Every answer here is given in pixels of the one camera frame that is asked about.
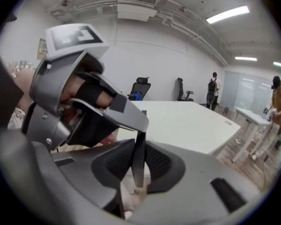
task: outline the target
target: metal bolt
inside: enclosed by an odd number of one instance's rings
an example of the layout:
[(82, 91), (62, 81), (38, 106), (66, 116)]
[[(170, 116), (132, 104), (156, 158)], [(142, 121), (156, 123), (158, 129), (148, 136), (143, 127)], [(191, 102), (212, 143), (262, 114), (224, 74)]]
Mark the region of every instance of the metal bolt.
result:
[(52, 144), (52, 140), (51, 140), (50, 138), (47, 138), (47, 139), (46, 139), (46, 143), (47, 143), (48, 145), (51, 145), (51, 144)]

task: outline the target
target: white shirt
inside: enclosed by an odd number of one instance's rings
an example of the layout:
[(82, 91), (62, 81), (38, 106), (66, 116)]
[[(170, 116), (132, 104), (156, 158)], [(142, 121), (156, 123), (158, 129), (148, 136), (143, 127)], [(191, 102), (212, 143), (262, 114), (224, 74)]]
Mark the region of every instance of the white shirt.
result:
[(214, 78), (214, 77), (211, 78), (212, 81), (214, 81), (215, 79), (216, 79), (216, 81), (215, 81), (215, 83), (216, 83), (216, 92), (215, 92), (214, 95), (218, 96), (219, 95), (219, 90), (222, 88), (222, 82), (218, 78)]

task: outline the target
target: person wearing backpack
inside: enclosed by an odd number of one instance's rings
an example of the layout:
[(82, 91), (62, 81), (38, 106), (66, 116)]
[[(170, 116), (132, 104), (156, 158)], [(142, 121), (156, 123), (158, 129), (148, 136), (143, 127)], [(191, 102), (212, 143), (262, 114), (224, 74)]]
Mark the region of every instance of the person wearing backpack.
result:
[(217, 106), (217, 99), (219, 97), (219, 90), (222, 87), (222, 83), (220, 79), (217, 78), (217, 73), (212, 73), (212, 78), (209, 81), (208, 84), (208, 93), (207, 93), (207, 104), (206, 108), (214, 111)]
[(273, 95), (272, 102), (270, 105), (270, 109), (275, 108), (277, 112), (274, 114), (272, 118), (273, 125), (267, 139), (263, 143), (263, 145), (256, 151), (255, 156), (260, 157), (264, 154), (266, 150), (277, 140), (277, 135), (281, 133), (281, 80), (280, 77), (275, 76), (273, 78)]

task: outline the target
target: wooden floor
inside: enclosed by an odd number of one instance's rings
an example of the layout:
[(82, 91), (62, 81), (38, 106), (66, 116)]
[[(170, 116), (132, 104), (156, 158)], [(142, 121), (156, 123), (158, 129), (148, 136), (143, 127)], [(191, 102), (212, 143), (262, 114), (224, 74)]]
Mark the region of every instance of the wooden floor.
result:
[[(216, 112), (223, 115), (223, 109), (221, 107), (218, 107)], [(225, 148), (217, 156), (217, 159), (249, 178), (260, 191), (265, 191), (274, 185), (275, 179), (279, 174), (280, 159), (278, 159), (278, 157), (280, 149), (276, 150), (274, 147), (271, 147), (261, 158), (257, 158), (255, 161), (253, 161), (248, 155), (248, 152), (246, 152), (233, 163), (232, 158), (240, 151), (245, 143), (245, 141), (242, 141), (241, 144), (237, 144), (235, 139), (243, 132), (243, 129), (240, 129), (235, 136), (227, 142)], [(255, 144), (251, 142), (247, 151), (250, 151), (254, 146)], [(268, 155), (268, 159), (266, 162), (263, 162), (266, 155)]]

